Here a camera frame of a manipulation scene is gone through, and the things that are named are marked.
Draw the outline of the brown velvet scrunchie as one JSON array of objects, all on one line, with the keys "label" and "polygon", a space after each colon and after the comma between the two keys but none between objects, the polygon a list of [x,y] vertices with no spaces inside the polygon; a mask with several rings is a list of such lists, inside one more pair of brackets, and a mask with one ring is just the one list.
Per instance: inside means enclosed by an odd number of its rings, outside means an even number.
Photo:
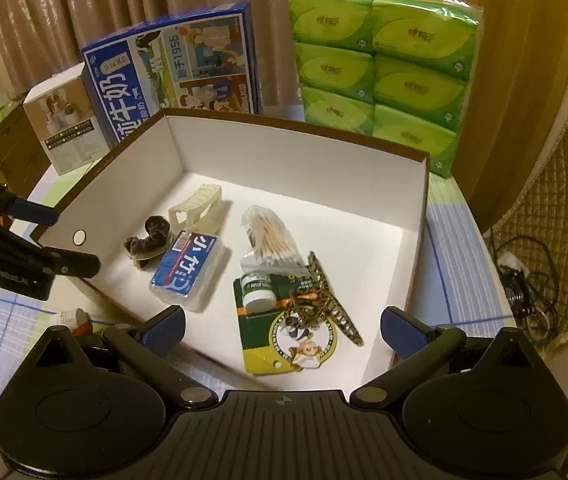
[{"label": "brown velvet scrunchie", "polygon": [[138,269],[145,268],[153,259],[162,256],[171,240],[170,223],[162,216],[150,216],[145,220],[146,237],[132,236],[124,241],[124,250]]}]

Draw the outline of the blue tissue pack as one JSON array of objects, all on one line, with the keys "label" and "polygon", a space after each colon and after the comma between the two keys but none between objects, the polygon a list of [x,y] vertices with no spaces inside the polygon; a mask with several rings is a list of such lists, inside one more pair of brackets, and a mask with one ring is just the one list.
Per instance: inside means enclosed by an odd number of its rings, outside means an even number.
[{"label": "blue tissue pack", "polygon": [[225,250],[217,235],[182,231],[162,256],[150,291],[164,304],[202,312]]}]

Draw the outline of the bronze hair clip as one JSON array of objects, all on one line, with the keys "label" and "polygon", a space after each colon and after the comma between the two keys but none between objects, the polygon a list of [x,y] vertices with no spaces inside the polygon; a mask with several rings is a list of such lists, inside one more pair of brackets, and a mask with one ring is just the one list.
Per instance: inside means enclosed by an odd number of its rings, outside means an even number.
[{"label": "bronze hair clip", "polygon": [[290,292],[285,311],[296,314],[304,325],[316,325],[320,318],[332,321],[353,344],[363,347],[362,336],[335,296],[321,261],[314,252],[309,252],[307,270],[305,283]]}]

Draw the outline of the green card with small jar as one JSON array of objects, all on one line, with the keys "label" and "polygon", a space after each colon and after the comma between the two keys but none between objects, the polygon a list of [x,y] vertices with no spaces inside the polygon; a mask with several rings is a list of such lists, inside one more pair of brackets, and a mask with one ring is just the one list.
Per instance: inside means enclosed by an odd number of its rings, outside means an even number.
[{"label": "green card with small jar", "polygon": [[233,291],[247,373],[316,370],[333,356],[336,328],[314,310],[318,293],[310,278],[245,274]]}]

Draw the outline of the cotton swab bag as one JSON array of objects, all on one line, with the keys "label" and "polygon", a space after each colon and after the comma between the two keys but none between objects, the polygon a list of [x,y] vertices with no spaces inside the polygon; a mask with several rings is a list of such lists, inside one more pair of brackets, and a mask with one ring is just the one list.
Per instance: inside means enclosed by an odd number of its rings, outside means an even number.
[{"label": "cotton swab bag", "polygon": [[308,275],[292,234],[273,210],[252,205],[242,215],[241,226],[250,244],[250,251],[241,258],[244,273]]}]

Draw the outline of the brown cardboard boxes stack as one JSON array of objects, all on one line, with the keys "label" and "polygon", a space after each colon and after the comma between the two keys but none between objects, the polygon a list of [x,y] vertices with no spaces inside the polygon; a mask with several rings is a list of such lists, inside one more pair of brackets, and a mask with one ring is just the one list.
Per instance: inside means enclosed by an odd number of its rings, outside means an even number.
[{"label": "brown cardboard boxes stack", "polygon": [[24,96],[0,90],[0,184],[28,196],[51,165],[25,113]]}]

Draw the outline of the small white bottle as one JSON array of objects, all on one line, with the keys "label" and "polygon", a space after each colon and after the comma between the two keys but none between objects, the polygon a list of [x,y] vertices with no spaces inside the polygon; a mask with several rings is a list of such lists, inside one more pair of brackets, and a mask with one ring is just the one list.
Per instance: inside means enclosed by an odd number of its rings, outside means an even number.
[{"label": "small white bottle", "polygon": [[52,316],[53,325],[63,325],[74,336],[89,335],[93,333],[93,324],[90,315],[82,309],[72,309],[58,312]]}]

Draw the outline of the small white product box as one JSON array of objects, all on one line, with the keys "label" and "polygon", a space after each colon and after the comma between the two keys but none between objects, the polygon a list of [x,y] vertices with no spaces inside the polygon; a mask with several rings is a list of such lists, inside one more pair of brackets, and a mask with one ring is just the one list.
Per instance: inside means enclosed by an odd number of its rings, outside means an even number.
[{"label": "small white product box", "polygon": [[79,63],[36,84],[22,103],[59,176],[96,162],[109,151],[87,83],[86,64]]}]

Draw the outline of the brown white cardboard box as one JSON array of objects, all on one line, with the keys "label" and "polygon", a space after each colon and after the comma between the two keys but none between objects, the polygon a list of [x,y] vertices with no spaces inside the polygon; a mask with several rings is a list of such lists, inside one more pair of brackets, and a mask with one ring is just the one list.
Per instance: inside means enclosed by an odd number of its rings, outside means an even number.
[{"label": "brown white cardboard box", "polygon": [[350,392],[387,370],[380,315],[409,299],[428,157],[280,118],[165,110],[57,203],[44,246],[90,252],[86,288],[281,390]]}]

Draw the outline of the blue milk carton box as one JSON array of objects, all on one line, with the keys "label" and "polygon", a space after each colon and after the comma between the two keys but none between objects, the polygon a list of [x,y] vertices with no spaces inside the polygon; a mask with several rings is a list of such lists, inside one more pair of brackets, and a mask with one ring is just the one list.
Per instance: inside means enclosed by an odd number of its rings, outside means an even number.
[{"label": "blue milk carton box", "polygon": [[246,0],[132,25],[90,42],[81,54],[117,142],[164,108],[262,111]]}]

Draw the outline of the green tissue multipack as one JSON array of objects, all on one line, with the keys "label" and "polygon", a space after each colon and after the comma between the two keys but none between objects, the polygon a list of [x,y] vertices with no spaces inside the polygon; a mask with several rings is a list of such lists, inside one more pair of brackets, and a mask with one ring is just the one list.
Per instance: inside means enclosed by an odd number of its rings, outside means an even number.
[{"label": "green tissue multipack", "polygon": [[287,0],[306,122],[428,154],[450,177],[484,11],[464,0]]}]

